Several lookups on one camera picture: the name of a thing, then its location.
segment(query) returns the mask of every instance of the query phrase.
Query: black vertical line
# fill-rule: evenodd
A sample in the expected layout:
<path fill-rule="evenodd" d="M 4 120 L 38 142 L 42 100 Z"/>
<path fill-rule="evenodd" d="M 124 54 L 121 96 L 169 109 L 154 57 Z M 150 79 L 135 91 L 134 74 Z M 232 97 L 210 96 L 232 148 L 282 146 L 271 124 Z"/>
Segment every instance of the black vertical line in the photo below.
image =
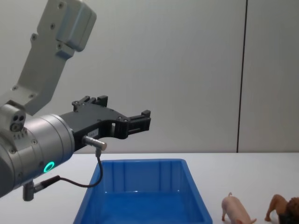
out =
<path fill-rule="evenodd" d="M 247 26 L 247 9 L 248 9 L 248 0 L 246 0 L 246 7 L 245 7 L 243 56 L 242 56 L 242 71 L 241 71 L 241 86 L 240 86 L 240 101 L 239 101 L 239 118 L 238 118 L 238 134 L 237 134 L 237 153 L 239 152 L 240 117 L 241 117 L 241 101 L 242 101 L 243 72 L 244 72 L 244 55 L 245 55 L 246 26 Z"/>

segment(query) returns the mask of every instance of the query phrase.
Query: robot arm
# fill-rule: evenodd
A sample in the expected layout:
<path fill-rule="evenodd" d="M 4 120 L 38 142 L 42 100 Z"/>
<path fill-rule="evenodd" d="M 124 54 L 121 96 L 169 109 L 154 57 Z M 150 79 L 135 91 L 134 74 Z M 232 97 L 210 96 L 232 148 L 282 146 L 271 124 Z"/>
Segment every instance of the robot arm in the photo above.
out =
<path fill-rule="evenodd" d="M 20 79 L 0 98 L 0 197 L 24 186 L 33 199 L 34 178 L 86 145 L 104 150 L 103 137 L 125 139 L 147 131 L 150 111 L 126 117 L 107 108 L 106 96 L 74 101 L 73 111 L 26 121 L 52 98 L 67 59 L 82 51 L 96 14 L 79 0 L 48 0 Z"/>

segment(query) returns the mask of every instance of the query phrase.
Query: white tabletop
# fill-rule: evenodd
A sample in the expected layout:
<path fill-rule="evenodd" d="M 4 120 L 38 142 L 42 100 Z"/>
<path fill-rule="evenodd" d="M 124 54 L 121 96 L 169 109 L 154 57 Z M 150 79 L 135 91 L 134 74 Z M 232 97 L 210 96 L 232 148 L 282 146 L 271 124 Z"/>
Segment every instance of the white tabletop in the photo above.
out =
<path fill-rule="evenodd" d="M 299 195 L 298 154 L 103 154 L 102 160 L 181 158 L 187 161 L 214 224 L 221 224 L 221 201 L 232 192 L 257 224 L 263 219 L 272 196 L 287 200 Z M 89 183 L 97 160 L 93 154 L 77 154 L 65 164 L 39 177 L 55 175 Z M 74 221 L 86 189 L 58 182 L 35 194 L 31 202 L 22 200 L 22 188 L 0 198 L 2 224 L 70 224 Z M 277 216 L 272 214 L 277 224 Z"/>

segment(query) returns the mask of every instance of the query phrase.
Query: black cable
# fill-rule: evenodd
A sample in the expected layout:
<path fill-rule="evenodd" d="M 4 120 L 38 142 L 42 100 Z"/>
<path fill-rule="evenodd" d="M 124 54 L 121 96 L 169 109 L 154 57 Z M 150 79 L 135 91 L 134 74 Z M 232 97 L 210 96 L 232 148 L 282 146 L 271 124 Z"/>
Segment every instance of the black cable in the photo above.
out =
<path fill-rule="evenodd" d="M 99 167 L 100 167 L 100 178 L 98 179 L 98 181 L 96 183 L 93 183 L 93 184 L 90 184 L 90 185 L 84 185 L 84 184 L 76 183 L 74 181 L 71 181 L 71 180 L 63 178 L 63 177 L 61 177 L 60 180 L 61 181 L 66 181 L 68 183 L 74 184 L 74 185 L 76 185 L 78 187 L 82 187 L 82 188 L 93 188 L 93 187 L 97 186 L 103 178 L 103 166 L 102 166 L 100 158 L 97 157 L 97 159 L 98 159 L 98 164 L 99 164 Z"/>

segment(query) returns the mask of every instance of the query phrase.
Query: toy pig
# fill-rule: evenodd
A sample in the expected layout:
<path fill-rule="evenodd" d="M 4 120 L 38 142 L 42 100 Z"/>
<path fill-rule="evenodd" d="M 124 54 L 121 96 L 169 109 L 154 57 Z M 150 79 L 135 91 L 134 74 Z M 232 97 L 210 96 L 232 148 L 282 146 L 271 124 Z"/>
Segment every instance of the toy pig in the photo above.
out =
<path fill-rule="evenodd" d="M 252 224 L 256 219 L 251 220 L 244 206 L 240 200 L 229 193 L 227 197 L 222 200 L 222 220 L 225 221 L 225 214 L 228 215 L 231 224 Z"/>
<path fill-rule="evenodd" d="M 282 197 L 281 195 L 274 195 L 270 202 L 270 206 L 267 211 L 265 221 L 268 221 L 268 222 L 271 221 L 270 213 L 274 210 L 276 210 L 276 213 L 278 215 L 284 214 L 287 204 L 288 204 L 288 202 L 285 200 L 284 197 Z"/>

